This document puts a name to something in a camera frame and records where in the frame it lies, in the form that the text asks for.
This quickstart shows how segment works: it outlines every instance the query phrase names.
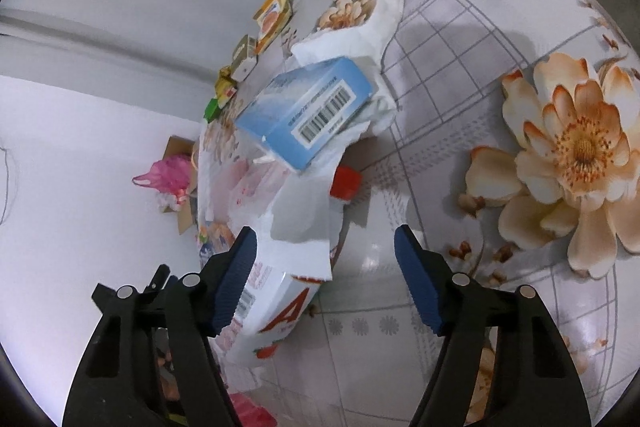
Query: floral tablecloth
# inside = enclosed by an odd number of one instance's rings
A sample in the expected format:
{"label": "floral tablecloth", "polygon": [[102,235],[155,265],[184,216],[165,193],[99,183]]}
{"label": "floral tablecloth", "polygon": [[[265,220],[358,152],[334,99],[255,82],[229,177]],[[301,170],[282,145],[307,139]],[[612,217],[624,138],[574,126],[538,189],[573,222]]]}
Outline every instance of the floral tablecloth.
{"label": "floral tablecloth", "polygon": [[[249,82],[332,1],[294,0]],[[398,117],[348,151],[364,184],[334,280],[252,396],[280,425],[408,424],[441,345],[395,261],[408,223],[454,269],[537,289],[600,419],[640,366],[638,70],[596,0],[406,0],[383,67]]]}

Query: blue box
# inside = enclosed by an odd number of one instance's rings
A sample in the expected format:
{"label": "blue box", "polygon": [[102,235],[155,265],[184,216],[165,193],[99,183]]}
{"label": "blue box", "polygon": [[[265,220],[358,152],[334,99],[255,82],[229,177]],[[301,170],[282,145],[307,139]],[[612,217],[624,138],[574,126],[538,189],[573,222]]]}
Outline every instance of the blue box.
{"label": "blue box", "polygon": [[302,171],[372,94],[350,58],[332,58],[276,76],[238,116],[236,127]]}

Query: blue gripper pad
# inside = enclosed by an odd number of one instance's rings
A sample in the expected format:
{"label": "blue gripper pad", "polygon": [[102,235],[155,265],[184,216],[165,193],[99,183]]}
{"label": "blue gripper pad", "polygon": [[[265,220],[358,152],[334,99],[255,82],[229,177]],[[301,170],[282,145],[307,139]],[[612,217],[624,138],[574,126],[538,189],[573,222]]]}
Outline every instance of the blue gripper pad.
{"label": "blue gripper pad", "polygon": [[450,274],[449,267],[439,254],[424,251],[407,225],[396,229],[394,248],[396,259],[404,280],[409,286],[420,319],[436,335],[441,335],[444,320],[440,314],[440,299],[441,293],[444,292],[443,276],[446,277],[446,272],[443,273],[443,270],[448,270]]}
{"label": "blue gripper pad", "polygon": [[218,332],[231,324],[242,290],[254,266],[257,250],[258,240],[255,232],[245,227],[228,252],[228,254],[234,254],[234,257],[220,281],[214,298],[215,312],[211,325]]}

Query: flower print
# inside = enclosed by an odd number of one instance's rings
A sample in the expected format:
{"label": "flower print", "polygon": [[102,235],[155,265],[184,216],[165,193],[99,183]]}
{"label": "flower print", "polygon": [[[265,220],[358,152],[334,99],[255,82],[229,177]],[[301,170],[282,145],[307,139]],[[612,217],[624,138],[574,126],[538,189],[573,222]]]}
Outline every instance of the flower print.
{"label": "flower print", "polygon": [[387,315],[380,319],[380,331],[386,335],[395,335],[400,330],[400,324],[395,317]]}
{"label": "flower print", "polygon": [[568,259],[578,273],[604,277],[616,237],[640,253],[640,95],[611,61],[600,71],[555,53],[502,79],[502,115],[522,150],[471,152],[466,193],[504,206],[498,231],[518,248],[539,248],[575,230]]}
{"label": "flower print", "polygon": [[354,319],[351,327],[353,328],[353,332],[359,337],[369,333],[369,323],[366,321],[366,319]]}
{"label": "flower print", "polygon": [[318,19],[318,29],[360,26],[371,17],[375,7],[376,0],[336,0]]}
{"label": "flower print", "polygon": [[341,335],[342,334],[342,322],[338,319],[331,319],[329,321],[329,331],[332,335]]}
{"label": "flower print", "polygon": [[426,330],[426,327],[427,327],[424,325],[424,322],[420,318],[420,315],[418,314],[417,311],[411,312],[411,325],[414,327],[414,331],[416,333],[422,333],[423,331]]}
{"label": "flower print", "polygon": [[484,418],[486,403],[489,400],[491,381],[494,379],[495,353],[490,347],[482,348],[476,386],[471,397],[469,410],[466,413],[466,423],[475,423]]}

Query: pink plastic bag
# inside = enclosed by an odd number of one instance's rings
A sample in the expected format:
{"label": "pink plastic bag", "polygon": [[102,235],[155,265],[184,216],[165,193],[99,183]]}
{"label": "pink plastic bag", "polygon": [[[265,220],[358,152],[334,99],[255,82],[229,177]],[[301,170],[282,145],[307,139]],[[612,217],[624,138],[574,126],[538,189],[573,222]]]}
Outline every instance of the pink plastic bag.
{"label": "pink plastic bag", "polygon": [[191,159],[186,155],[169,156],[151,165],[151,170],[131,180],[138,187],[154,188],[173,194],[179,201],[186,195],[191,182]]}
{"label": "pink plastic bag", "polygon": [[264,407],[258,407],[242,393],[229,395],[242,427],[276,427],[278,422]]}

